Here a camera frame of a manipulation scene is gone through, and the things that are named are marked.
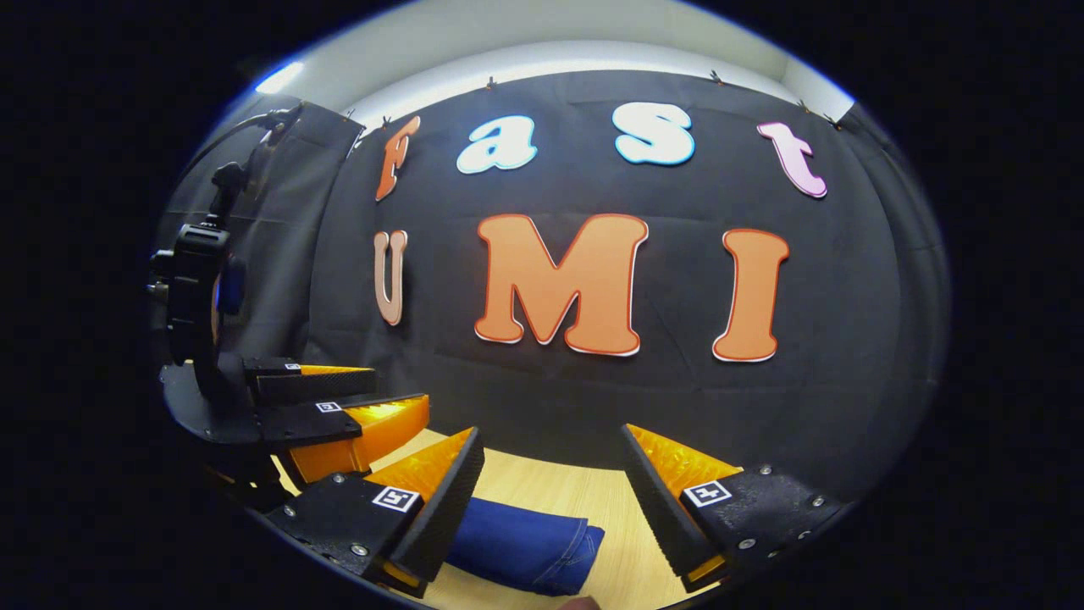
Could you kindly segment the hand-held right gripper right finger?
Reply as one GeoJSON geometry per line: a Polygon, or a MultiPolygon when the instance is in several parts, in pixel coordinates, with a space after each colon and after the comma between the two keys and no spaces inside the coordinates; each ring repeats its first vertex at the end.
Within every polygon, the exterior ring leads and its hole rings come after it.
{"type": "Polygon", "coordinates": [[[633,424],[621,434],[640,510],[688,593],[766,571],[851,507],[770,464],[746,470],[633,424]]]}

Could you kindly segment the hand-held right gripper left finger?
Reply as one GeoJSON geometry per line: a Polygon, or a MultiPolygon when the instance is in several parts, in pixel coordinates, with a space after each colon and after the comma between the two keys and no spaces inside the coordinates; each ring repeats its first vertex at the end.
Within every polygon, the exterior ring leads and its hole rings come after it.
{"type": "Polygon", "coordinates": [[[334,568],[421,598],[446,563],[483,468],[472,426],[375,473],[335,472],[266,514],[334,568]]]}

